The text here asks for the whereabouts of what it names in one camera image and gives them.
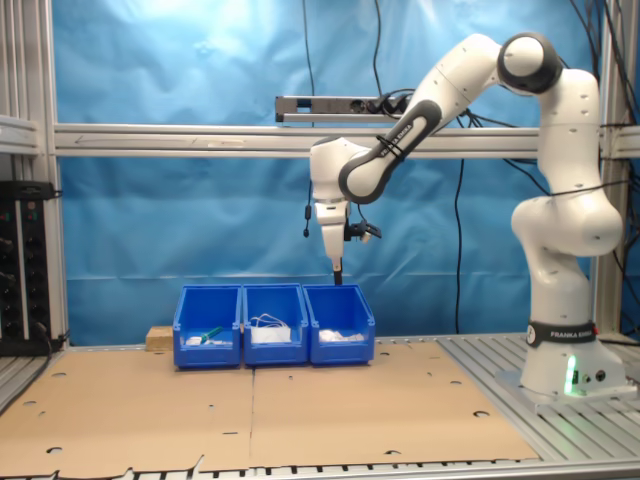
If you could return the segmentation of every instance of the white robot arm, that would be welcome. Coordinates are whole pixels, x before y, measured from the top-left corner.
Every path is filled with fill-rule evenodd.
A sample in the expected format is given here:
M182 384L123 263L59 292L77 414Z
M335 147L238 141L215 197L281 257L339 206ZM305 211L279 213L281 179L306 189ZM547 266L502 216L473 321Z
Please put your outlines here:
M344 138L327 138L312 147L316 217L336 284L342 281L350 202L378 199L393 170L420 142L496 84L537 96L538 167L552 192L551 197L523 202L512 217L532 283L531 348L522 383L551 397L615 390L626 385L624 369L596 340L589 284L576 261L576 256L610 252L622 234L620 215L599 188L598 85L588 72L563 68L542 35L516 35L502 47L486 36L471 35L427 74L404 115L373 148ZM580 192L566 193L575 190ZM379 235L367 232L368 227L359 230L363 237ZM575 363L576 357L579 378L572 373L568 388L567 358Z

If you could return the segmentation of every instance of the blue backdrop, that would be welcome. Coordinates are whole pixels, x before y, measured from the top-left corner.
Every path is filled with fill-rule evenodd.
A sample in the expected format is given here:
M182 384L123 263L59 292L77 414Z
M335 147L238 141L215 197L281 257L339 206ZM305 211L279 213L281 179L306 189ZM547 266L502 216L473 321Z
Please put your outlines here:
M377 95L373 0L308 0L317 95ZM414 87L467 35L547 35L590 68L569 2L381 0L382 88ZM309 95L301 0L54 0L60 122L273 125L277 95ZM534 99L495 88L481 115L538 123ZM407 161L364 213L382 241L344 269L380 335L453 332L458 160ZM290 159L61 159L71 339L141 342L169 325L185 283L328 283L318 227L302 236L309 167ZM524 330L529 277L511 232L538 195L500 160L470 160L460 197L463 332Z

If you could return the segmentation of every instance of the green object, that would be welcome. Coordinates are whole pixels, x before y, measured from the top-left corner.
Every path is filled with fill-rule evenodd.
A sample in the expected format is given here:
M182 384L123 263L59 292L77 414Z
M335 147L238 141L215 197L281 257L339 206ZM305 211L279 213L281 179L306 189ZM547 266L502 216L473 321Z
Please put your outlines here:
M209 340L210 338L215 337L217 334L219 334L222 331L222 327L216 327L213 330L211 330L209 333L205 333L204 335L202 335L202 337L200 337L200 345L204 345L205 343L207 343L207 340Z
M567 375L564 381L564 393L570 395L573 390L573 372L576 370L576 356L571 355L567 362Z

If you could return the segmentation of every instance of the blue bin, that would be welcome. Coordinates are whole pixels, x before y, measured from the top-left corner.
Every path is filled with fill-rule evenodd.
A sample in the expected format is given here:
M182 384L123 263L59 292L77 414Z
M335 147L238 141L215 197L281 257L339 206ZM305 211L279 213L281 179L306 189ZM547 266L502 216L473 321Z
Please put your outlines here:
M173 363L180 368L240 365L240 285L185 285L173 320ZM229 345L187 345L216 327L212 340Z
M348 365L373 359L375 320L357 285L304 287L311 323L311 363ZM320 330L334 330L344 337L362 334L363 341L321 342Z
M243 289L244 361L247 365L305 363L309 320L299 284L245 285ZM251 318L263 313L291 328L291 343L251 343Z

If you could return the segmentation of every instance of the cardboard floor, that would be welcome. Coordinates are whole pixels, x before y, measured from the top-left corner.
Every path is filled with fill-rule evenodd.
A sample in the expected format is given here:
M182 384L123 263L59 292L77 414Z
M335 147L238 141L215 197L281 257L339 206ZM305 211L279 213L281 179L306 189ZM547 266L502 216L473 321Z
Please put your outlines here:
M67 353L0 417L0 477L536 458L435 343L370 366L181 372Z

